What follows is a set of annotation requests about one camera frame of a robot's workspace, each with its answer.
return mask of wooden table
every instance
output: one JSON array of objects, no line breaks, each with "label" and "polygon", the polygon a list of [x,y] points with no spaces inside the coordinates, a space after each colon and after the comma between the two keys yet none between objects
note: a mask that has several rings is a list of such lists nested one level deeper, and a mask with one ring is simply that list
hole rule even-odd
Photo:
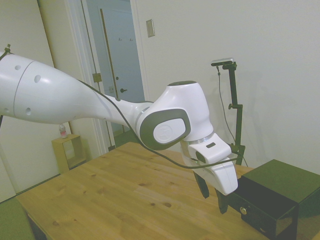
[{"label": "wooden table", "polygon": [[52,240],[267,240],[231,207],[220,214],[209,191],[204,199],[192,170],[127,143],[16,198]]}]

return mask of door frame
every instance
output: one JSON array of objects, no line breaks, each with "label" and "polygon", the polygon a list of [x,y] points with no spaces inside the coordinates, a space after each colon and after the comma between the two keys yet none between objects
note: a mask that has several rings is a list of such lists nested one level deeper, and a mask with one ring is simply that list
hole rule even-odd
[{"label": "door frame", "polygon": [[[96,51],[96,46],[93,38],[93,31],[89,18],[89,11],[87,7],[87,0],[64,0],[67,15],[70,22],[70,27],[72,30],[74,44],[76,46],[76,51],[78,53],[79,62],[81,64],[81,68],[83,71],[83,75],[85,76],[84,80],[87,84],[95,85],[97,88],[97,83],[93,82],[93,69],[94,62],[97,63],[95,65],[96,71],[100,72],[98,55]],[[142,33],[140,22],[138,18],[138,6],[137,0],[130,0],[132,18],[133,18],[133,26],[134,33],[136,38],[136,45],[138,51],[138,58],[140,64],[141,78],[142,78],[142,87],[144,99],[149,100],[149,88],[147,82],[147,71],[145,64],[145,56],[143,51],[143,43],[142,43]],[[107,146],[108,142],[111,143],[111,146],[115,146],[115,139],[112,132],[111,123],[105,121],[94,119],[93,125],[95,128],[95,137],[98,142],[99,153],[102,155],[107,153],[109,150]]]},{"label": "door frame", "polygon": [[[80,68],[82,69],[83,81],[98,89],[98,84],[95,83],[93,79],[94,62],[91,54],[90,40],[86,29],[86,21],[83,14],[81,1],[64,0],[64,3],[69,19],[75,50],[79,59]],[[92,121],[94,136],[96,142],[98,143],[97,147],[101,156],[105,153],[108,153],[109,148],[115,145],[115,139],[112,131],[108,131],[108,128],[111,128],[111,124],[109,122],[96,118],[93,118]]]}]

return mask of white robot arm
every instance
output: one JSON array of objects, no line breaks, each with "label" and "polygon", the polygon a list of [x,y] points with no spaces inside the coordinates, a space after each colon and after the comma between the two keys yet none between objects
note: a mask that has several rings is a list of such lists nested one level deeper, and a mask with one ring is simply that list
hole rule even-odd
[{"label": "white robot arm", "polygon": [[[169,84],[154,103],[108,98],[110,101],[40,62],[14,54],[0,61],[0,115],[46,124],[80,118],[104,119],[125,126],[129,123],[150,149],[164,150],[180,142],[184,163],[189,167],[229,159],[231,148],[214,133],[207,101],[197,82]],[[238,187],[232,162],[193,171],[224,195]]]}]

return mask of light switch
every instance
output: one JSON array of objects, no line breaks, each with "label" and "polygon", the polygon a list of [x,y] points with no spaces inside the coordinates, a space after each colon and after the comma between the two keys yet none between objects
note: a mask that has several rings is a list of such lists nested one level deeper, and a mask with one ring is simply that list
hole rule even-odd
[{"label": "light switch", "polygon": [[155,36],[155,28],[154,28],[154,20],[153,19],[146,21],[146,30],[148,32],[149,38]]}]

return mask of green floor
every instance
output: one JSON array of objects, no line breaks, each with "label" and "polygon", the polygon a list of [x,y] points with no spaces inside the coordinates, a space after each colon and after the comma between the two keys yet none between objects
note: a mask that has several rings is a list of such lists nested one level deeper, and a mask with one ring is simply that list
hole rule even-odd
[{"label": "green floor", "polygon": [[0,203],[0,240],[35,240],[27,216],[15,197]]}]

